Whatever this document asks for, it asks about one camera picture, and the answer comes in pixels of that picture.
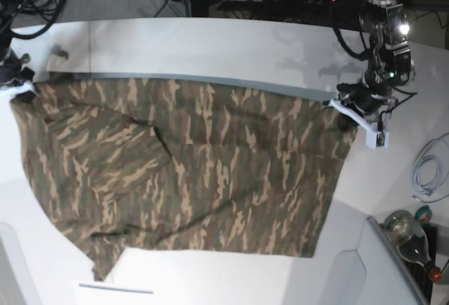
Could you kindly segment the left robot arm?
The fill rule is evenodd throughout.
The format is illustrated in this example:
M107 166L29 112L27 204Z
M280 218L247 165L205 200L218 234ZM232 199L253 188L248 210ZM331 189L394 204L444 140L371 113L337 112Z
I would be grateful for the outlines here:
M367 34L363 51L354 52L342 37L337 9L332 12L333 31L341 47L354 59L366 61L367 70L356 83L337 85L337 102L382 131L388 114L399 102L393 91L413 79L413 60L408 43L410 26L403 0L351 0L358 32Z

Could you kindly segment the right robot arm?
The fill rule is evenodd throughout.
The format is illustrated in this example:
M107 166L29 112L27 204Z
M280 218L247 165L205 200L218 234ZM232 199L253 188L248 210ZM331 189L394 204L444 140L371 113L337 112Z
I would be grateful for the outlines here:
M34 72L25 67L28 55L18 57L11 48L13 39L32 40L46 33L62 15L67 0L1 0L1 90L29 88L34 90ZM32 34L19 34L12 29L19 15L38 15L45 24Z

